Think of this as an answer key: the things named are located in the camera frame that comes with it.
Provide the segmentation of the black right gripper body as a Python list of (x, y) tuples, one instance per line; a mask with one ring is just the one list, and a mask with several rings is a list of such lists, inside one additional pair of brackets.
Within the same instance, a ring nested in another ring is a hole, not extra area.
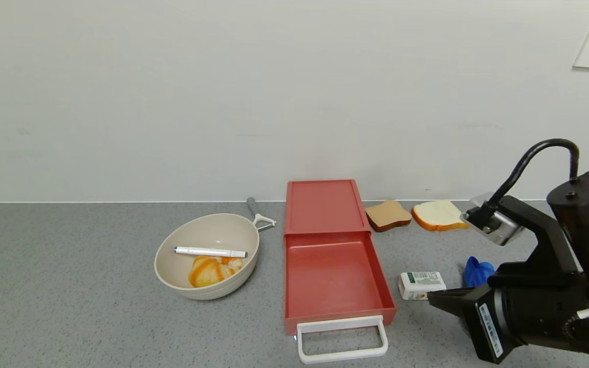
[(582, 305), (580, 278), (503, 278), (462, 290), (477, 356), (499, 364), (521, 346), (572, 350), (562, 327)]

